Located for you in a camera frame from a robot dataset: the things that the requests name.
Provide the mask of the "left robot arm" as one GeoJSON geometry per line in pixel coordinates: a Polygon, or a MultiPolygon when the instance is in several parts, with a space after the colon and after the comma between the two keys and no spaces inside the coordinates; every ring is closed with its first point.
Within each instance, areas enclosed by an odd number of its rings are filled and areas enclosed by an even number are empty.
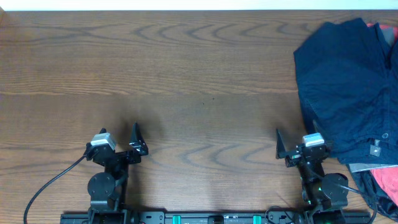
{"type": "Polygon", "coordinates": [[[149,153],[138,123],[132,126],[129,146],[116,152],[116,141],[104,128],[87,143],[85,158],[104,167],[88,182],[88,223],[139,223],[138,213],[126,205],[129,166],[149,153]]]}

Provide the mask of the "dark navy shorts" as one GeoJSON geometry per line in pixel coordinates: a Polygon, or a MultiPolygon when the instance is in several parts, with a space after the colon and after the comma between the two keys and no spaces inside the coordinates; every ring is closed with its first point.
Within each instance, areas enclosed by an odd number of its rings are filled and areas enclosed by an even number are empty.
{"type": "Polygon", "coordinates": [[[324,23],[295,52],[303,120],[313,120],[343,164],[397,163],[397,44],[379,24],[324,23]]]}

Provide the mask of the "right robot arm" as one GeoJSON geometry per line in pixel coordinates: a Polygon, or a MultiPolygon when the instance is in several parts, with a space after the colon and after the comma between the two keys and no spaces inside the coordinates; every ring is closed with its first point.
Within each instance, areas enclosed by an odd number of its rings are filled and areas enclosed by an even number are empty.
{"type": "Polygon", "coordinates": [[[348,179],[340,173],[326,174],[322,162],[330,148],[320,133],[309,134],[302,143],[287,150],[279,130],[276,131],[277,159],[286,167],[296,167],[302,183],[302,198],[308,205],[302,212],[286,217],[292,223],[343,223],[342,208],[348,205],[348,179]]]}

